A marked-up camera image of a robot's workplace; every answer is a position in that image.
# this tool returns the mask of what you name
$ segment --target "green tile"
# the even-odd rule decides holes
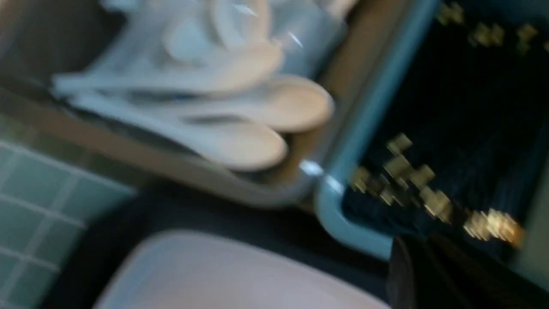
[[[61,266],[77,244],[83,229],[56,221],[35,253],[37,258]]]
[[[129,194],[110,186],[82,178],[76,184],[62,212],[85,222],[110,211],[129,198]]]
[[[56,160],[76,164],[84,154],[84,149],[50,134],[39,133],[28,148]]]
[[[17,144],[23,139],[26,130],[27,126],[21,122],[0,115],[0,141]]]
[[[100,154],[94,154],[85,168],[94,174],[136,188],[142,187],[152,178],[150,173],[147,173],[142,169],[107,158]]]
[[[0,201],[0,246],[22,252],[44,215]]]
[[[69,172],[23,156],[2,192],[48,208],[69,177]]]
[[[0,147],[0,168],[4,166],[4,163],[12,156],[13,151]]]
[[[0,286],[8,279],[9,274],[19,260],[13,256],[6,256],[0,253]]]
[[[15,285],[8,302],[16,306],[36,308],[54,283],[57,274],[29,264]]]

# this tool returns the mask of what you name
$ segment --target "blue plastic rim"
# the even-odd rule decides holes
[[[361,96],[360,108],[335,150],[337,158],[326,169],[315,195],[317,216],[332,237],[384,260],[390,257],[393,238],[349,221],[342,214],[343,194],[425,38],[438,5],[438,0],[416,0],[405,16],[375,82]]]

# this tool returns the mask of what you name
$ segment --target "spoon bowl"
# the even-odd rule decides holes
[[[148,103],[147,112],[172,120],[240,117],[284,133],[306,131],[325,123],[334,102],[319,84],[298,76],[277,76],[260,90],[229,100]]]
[[[209,65],[211,54],[223,48],[218,40],[205,3],[180,13],[162,35],[162,45],[173,60],[195,67]]]
[[[71,98],[70,104],[77,109],[155,133],[186,146],[210,162],[240,172],[272,167],[288,151],[280,135],[258,123],[182,123],[149,115],[122,98],[98,93],[76,95]]]
[[[226,48],[268,40],[271,11],[266,0],[212,0],[211,16]]]

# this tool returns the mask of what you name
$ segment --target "gold pattern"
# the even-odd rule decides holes
[[[538,34],[538,30],[530,24],[525,24],[517,30],[518,43],[517,51],[525,55],[530,50],[530,41]]]
[[[493,24],[490,37],[493,45],[501,47],[505,38],[505,30],[498,24]]]
[[[469,35],[468,40],[474,47],[477,45],[490,47],[492,45],[492,29],[483,23],[478,23],[475,30]]]
[[[425,187],[419,196],[425,202],[425,209],[431,216],[439,218],[444,223],[450,222],[452,215],[452,203],[450,199],[441,191],[433,192],[429,187]]]
[[[423,189],[433,178],[435,178],[435,173],[425,164],[410,175],[410,181],[419,190]]]
[[[368,180],[369,177],[370,177],[370,172],[368,172],[367,169],[363,167],[357,168],[351,180],[351,188],[354,191],[358,190],[362,193],[366,193],[366,181]]]
[[[454,204],[440,190],[433,191],[428,184],[436,176],[427,165],[414,169],[410,162],[401,154],[412,146],[412,141],[404,134],[399,134],[387,143],[387,148],[395,155],[383,167],[393,180],[384,176],[373,177],[364,167],[358,167],[353,175],[350,186],[354,191],[368,193],[386,205],[397,203],[400,206],[424,207],[425,210],[446,224],[452,224]],[[418,190],[410,191],[408,181]],[[475,211],[466,213],[468,219],[463,225],[467,234],[473,238],[488,241],[497,238],[519,247],[524,231],[508,214],[491,209],[488,214]]]
[[[463,8],[456,2],[452,2],[450,6],[442,3],[436,19],[443,26],[448,26],[450,23],[455,23],[458,25],[465,23]]]
[[[398,134],[387,143],[387,149],[395,156],[400,155],[404,150],[412,146],[412,141],[404,133]]]
[[[403,179],[405,181],[408,179],[410,174],[414,172],[412,165],[403,155],[394,157],[385,165],[383,165],[383,168],[387,171],[389,176],[391,176],[396,181],[400,179]]]
[[[476,239],[488,241],[497,238],[514,247],[520,247],[524,230],[506,213],[490,209],[488,214],[474,212],[463,225],[467,233]]]

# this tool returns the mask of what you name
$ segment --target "grout line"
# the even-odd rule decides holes
[[[105,177],[102,177],[102,176],[99,176],[99,175],[96,175],[96,174],[93,174],[93,173],[83,169],[82,167],[70,165],[70,164],[58,161],[56,159],[49,158],[49,157],[44,156],[40,153],[32,152],[32,151],[26,149],[25,147],[22,147],[22,146],[19,146],[19,145],[13,145],[13,144],[5,142],[5,141],[0,141],[0,147],[7,148],[7,149],[12,150],[16,153],[22,153],[27,157],[36,159],[38,161],[41,161],[43,163],[52,165],[52,166],[57,167],[59,169],[62,169],[62,170],[68,171],[68,172],[75,172],[76,174],[79,174],[79,175],[81,175],[85,178],[88,178],[90,180],[93,180],[95,182],[101,183],[105,186],[111,187],[115,190],[123,191],[123,192],[128,193],[128,194],[137,193],[137,190],[133,187],[121,184],[117,181],[110,180],[108,178],[105,178]]]
[[[45,216],[58,219],[60,221],[63,221],[65,223],[74,225],[74,226],[82,228],[82,229],[87,228],[86,223],[83,222],[83,221],[68,217],[68,216],[66,216],[64,214],[61,214],[59,212],[56,212],[56,211],[51,211],[47,208],[40,207],[38,205],[34,205],[31,202],[27,202],[27,201],[22,200],[22,199],[17,198],[17,197],[13,197],[13,196],[9,196],[9,195],[0,193],[0,201],[5,201],[5,202],[11,203],[13,205],[26,208],[26,209],[31,210],[31,211],[35,211],[35,212],[44,214]]]
[[[82,156],[82,160],[86,160],[86,156],[87,154],[84,154]],[[76,187],[78,180],[78,175],[76,175],[75,173],[71,173],[69,178],[62,185],[59,192],[57,192],[57,195],[53,200],[52,206],[50,207],[52,210],[56,211],[63,207],[70,194]],[[51,230],[52,226],[53,218],[49,216],[44,217],[36,228],[34,235],[31,237],[23,253],[27,256],[34,256],[36,250],[38,250],[38,248],[42,244],[42,241]],[[4,286],[0,289],[0,298],[9,299],[13,289],[17,285],[17,282],[19,281],[19,279],[21,279],[21,277],[25,273],[25,270],[28,267],[28,263],[26,261],[27,260],[21,260],[14,267],[14,269],[12,269],[12,272],[8,276],[8,279],[5,281]]]
[[[60,269],[57,265],[55,265],[52,262],[44,261],[36,257],[25,255],[24,253],[21,253],[19,251],[15,251],[9,248],[1,247],[0,246],[0,254],[10,257],[15,257],[19,260],[27,260],[28,262],[35,264],[37,266],[41,266],[43,268],[47,268],[52,272],[59,272]]]
[[[34,130],[33,128],[27,128],[27,130],[23,134],[22,140],[31,142],[36,137],[36,134],[36,130]],[[15,168],[17,167],[17,164],[21,160],[21,149],[21,147],[11,148],[11,150],[13,150],[13,154],[0,170],[0,190],[4,186],[5,182],[8,181],[10,176],[13,174]]]

